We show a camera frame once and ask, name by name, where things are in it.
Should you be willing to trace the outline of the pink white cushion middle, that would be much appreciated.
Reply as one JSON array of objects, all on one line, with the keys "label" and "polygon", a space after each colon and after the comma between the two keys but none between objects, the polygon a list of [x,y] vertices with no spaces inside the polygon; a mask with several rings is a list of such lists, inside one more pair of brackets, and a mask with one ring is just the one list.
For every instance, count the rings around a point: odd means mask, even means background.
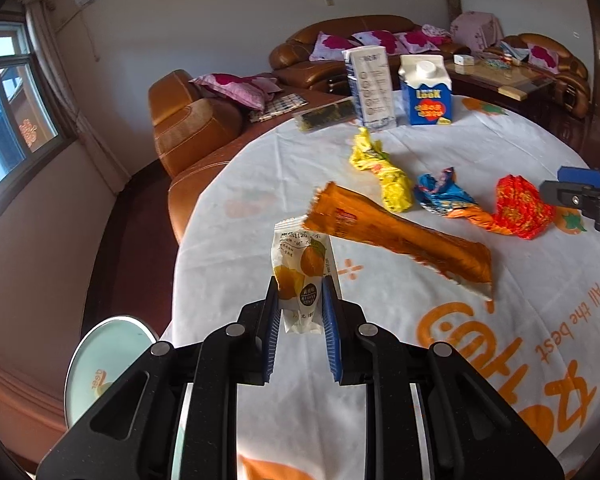
[{"label": "pink white cushion middle", "polygon": [[356,32],[352,38],[361,46],[384,47],[388,56],[407,54],[407,48],[399,36],[388,30],[374,29],[366,32]]}]

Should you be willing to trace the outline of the dark seaweed snack packet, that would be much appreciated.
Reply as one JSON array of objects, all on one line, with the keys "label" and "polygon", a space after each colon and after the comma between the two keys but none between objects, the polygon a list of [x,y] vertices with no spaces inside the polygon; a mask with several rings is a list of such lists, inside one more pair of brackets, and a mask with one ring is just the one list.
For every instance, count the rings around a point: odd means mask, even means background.
[{"label": "dark seaweed snack packet", "polygon": [[313,132],[350,122],[355,118],[356,110],[353,101],[342,99],[295,114],[294,123],[301,132]]}]

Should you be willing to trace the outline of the wooden coffee table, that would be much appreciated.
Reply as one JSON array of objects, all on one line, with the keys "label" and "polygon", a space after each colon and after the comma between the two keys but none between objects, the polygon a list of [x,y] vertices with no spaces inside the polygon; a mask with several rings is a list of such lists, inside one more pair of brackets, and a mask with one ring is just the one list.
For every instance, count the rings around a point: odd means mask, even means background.
[{"label": "wooden coffee table", "polygon": [[556,79],[527,65],[507,64],[500,58],[474,58],[472,64],[446,61],[445,68],[456,94],[483,101],[521,103],[551,92]]}]

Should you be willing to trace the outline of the white tall milk carton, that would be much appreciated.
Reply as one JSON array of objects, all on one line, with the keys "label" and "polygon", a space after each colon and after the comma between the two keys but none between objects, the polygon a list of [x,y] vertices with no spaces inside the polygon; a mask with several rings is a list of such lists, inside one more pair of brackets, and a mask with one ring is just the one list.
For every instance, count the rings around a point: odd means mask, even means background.
[{"label": "white tall milk carton", "polygon": [[357,47],[343,51],[358,122],[368,130],[396,126],[393,90],[384,47]]}]

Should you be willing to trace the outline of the white orange-print snack wrapper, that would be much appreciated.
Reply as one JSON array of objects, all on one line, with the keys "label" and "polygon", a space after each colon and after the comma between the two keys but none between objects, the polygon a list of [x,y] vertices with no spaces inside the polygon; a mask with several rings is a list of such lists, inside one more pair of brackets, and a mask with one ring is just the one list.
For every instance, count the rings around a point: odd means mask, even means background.
[{"label": "white orange-print snack wrapper", "polygon": [[330,276],[341,296],[332,241],[306,230],[304,217],[276,223],[271,248],[273,274],[287,333],[322,334],[322,281]]}]

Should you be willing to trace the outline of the pink white cushion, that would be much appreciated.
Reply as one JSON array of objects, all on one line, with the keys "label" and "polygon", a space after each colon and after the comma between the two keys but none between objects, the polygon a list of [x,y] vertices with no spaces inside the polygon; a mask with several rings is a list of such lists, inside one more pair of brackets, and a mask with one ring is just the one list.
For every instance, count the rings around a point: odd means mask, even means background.
[{"label": "pink white cushion", "polygon": [[366,32],[356,32],[352,38],[361,46],[384,47],[388,56],[407,54],[407,48],[399,36],[388,30],[374,29]]},{"label": "pink white cushion", "polygon": [[326,34],[326,32],[319,32],[309,60],[311,62],[342,61],[343,51],[357,47],[361,47],[358,41],[338,35]]},{"label": "pink white cushion", "polygon": [[438,52],[440,47],[451,43],[449,35],[429,36],[421,29],[412,29],[408,32],[398,32],[394,35],[402,44],[408,54],[421,54]]}]

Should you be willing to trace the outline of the pink white cushion right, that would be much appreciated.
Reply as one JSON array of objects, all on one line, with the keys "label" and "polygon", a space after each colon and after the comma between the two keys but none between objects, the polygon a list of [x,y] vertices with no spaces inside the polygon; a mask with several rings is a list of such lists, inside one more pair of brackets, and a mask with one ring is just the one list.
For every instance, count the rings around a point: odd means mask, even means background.
[{"label": "pink white cushion right", "polygon": [[408,32],[398,32],[394,35],[402,44],[408,54],[421,54],[438,52],[440,47],[451,43],[449,35],[429,36],[421,29],[412,29]]}]

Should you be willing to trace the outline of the blue orange wrapper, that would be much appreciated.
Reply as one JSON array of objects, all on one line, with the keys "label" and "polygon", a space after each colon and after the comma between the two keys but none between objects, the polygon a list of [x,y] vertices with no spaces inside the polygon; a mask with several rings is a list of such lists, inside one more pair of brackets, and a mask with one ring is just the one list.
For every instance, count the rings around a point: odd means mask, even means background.
[{"label": "blue orange wrapper", "polygon": [[416,179],[413,194],[419,205],[432,214],[450,219],[465,219],[480,229],[501,232],[492,214],[485,211],[456,183],[453,167],[443,169],[437,176],[421,174]]}]

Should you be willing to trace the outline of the white printed tablecloth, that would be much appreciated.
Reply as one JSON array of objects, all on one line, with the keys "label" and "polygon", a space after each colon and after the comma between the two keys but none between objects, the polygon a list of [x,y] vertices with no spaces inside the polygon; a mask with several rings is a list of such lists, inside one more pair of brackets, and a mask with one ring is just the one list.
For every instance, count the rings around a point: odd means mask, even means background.
[{"label": "white printed tablecloth", "polygon": [[[261,299],[272,274],[277,222],[300,217],[328,182],[378,200],[376,177],[349,162],[354,125],[314,133],[284,122],[243,148],[201,193],[175,265],[174,344],[201,341]],[[513,174],[553,179],[579,155],[511,112],[454,103],[447,126],[400,122],[379,133],[411,177],[453,168],[480,206]],[[452,344],[497,388],[575,474],[600,444],[600,232],[571,210],[534,240],[501,236],[422,208],[408,220],[486,245],[493,304],[384,248],[332,241],[342,296],[409,344]],[[237,451],[244,474],[279,464],[279,477],[364,474],[365,391],[332,379],[325,339],[281,333],[271,381],[238,393]]]}]

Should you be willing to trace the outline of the pink pillow on chaise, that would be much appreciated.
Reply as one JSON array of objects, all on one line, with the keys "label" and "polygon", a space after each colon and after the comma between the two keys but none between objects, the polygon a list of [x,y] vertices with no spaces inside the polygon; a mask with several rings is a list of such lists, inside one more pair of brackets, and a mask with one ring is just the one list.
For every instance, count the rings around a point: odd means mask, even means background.
[{"label": "pink pillow on chaise", "polygon": [[275,77],[250,76],[239,77],[232,74],[212,73],[190,80],[198,87],[215,92],[250,110],[264,110],[277,93],[279,87]]}]

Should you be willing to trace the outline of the orange leather chaise sofa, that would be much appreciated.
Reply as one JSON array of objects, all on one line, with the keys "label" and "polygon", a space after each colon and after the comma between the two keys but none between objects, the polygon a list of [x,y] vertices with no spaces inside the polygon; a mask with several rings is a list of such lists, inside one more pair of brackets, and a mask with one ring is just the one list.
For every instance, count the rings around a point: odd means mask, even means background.
[{"label": "orange leather chaise sofa", "polygon": [[171,177],[168,209],[180,240],[199,195],[246,145],[294,117],[252,122],[249,110],[202,90],[185,70],[174,70],[148,90],[156,152]]}]

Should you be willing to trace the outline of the red orange wrapper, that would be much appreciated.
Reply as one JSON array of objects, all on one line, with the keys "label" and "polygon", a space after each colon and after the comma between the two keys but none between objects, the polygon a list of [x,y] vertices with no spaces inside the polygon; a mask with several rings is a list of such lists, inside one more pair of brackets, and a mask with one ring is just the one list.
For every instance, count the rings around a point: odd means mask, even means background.
[{"label": "red orange wrapper", "polygon": [[496,234],[533,240],[554,220],[555,207],[545,203],[539,190],[524,177],[512,174],[502,177],[495,193],[492,231]]}]

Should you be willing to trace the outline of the long orange foil wrapper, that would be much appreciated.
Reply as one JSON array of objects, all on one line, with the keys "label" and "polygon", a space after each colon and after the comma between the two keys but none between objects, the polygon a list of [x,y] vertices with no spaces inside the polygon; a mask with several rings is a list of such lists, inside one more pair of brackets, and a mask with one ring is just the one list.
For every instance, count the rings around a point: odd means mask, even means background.
[{"label": "long orange foil wrapper", "polygon": [[334,182],[315,193],[303,226],[406,255],[483,300],[493,299],[489,248],[406,220]]}]

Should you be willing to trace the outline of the mint green trash bin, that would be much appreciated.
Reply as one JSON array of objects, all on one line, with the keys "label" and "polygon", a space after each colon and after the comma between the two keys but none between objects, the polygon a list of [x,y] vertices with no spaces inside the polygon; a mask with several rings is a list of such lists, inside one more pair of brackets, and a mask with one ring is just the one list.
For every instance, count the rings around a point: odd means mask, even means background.
[{"label": "mint green trash bin", "polygon": [[73,352],[65,380],[67,427],[73,426],[157,340],[150,327],[127,315],[106,318],[89,330]]}]

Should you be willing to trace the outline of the checkered cloth on sofa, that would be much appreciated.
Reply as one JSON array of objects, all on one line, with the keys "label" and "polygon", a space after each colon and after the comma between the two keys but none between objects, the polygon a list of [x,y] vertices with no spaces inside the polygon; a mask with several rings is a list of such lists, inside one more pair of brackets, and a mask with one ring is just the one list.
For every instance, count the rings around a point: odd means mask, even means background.
[{"label": "checkered cloth on sofa", "polygon": [[285,94],[266,103],[263,110],[252,110],[249,114],[249,120],[252,124],[267,122],[273,118],[298,110],[298,108],[308,104],[309,101],[303,96],[299,96],[298,93]]}]

